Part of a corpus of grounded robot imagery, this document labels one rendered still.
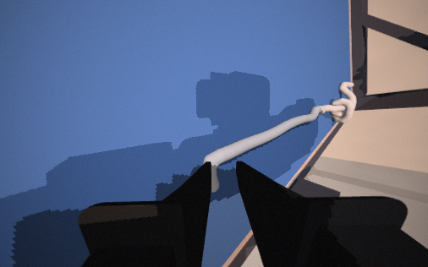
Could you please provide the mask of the white rope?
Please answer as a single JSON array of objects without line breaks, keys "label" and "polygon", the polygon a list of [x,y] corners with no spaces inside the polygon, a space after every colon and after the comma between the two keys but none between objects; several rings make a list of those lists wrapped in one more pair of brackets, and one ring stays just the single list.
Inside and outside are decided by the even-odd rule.
[{"label": "white rope", "polygon": [[241,139],[235,143],[211,152],[204,158],[203,161],[203,164],[207,161],[211,162],[211,192],[215,193],[219,189],[217,168],[223,162],[233,159],[247,150],[251,150],[261,144],[275,139],[293,127],[296,127],[302,123],[312,122],[316,120],[319,114],[323,114],[324,112],[331,112],[332,118],[335,120],[335,122],[346,123],[349,119],[352,118],[354,107],[356,106],[356,96],[348,89],[352,88],[353,86],[354,83],[351,82],[342,82],[339,86],[339,90],[345,96],[347,96],[348,99],[340,98],[333,101],[331,105],[314,106],[312,107],[310,114],[293,117],[283,123],[278,124],[274,128],[268,129],[262,133],[255,134],[248,138]]}]

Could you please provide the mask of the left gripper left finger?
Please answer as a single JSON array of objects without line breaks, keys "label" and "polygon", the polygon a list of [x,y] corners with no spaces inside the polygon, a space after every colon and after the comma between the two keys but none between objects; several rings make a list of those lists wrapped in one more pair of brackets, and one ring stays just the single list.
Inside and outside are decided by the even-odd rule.
[{"label": "left gripper left finger", "polygon": [[162,201],[103,202],[80,213],[94,248],[169,245],[177,267],[201,267],[211,199],[211,162],[205,162]]}]

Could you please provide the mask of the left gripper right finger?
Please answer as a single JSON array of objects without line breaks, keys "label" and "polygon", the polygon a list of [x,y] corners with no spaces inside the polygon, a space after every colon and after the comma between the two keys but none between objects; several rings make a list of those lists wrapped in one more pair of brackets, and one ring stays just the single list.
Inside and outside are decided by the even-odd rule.
[{"label": "left gripper right finger", "polygon": [[385,196],[306,198],[242,161],[236,175],[264,267],[306,267],[320,226],[401,229],[408,214],[404,202]]}]

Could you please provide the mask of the blue work mat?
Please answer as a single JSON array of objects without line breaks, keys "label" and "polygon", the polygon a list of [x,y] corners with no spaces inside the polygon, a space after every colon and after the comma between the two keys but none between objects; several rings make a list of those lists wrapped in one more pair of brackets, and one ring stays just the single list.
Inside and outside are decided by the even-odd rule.
[{"label": "blue work mat", "polygon": [[[211,152],[340,98],[348,0],[0,0],[0,267],[81,267],[78,218],[162,201]],[[251,231],[242,161],[284,187],[330,112],[217,168],[201,267]]]}]

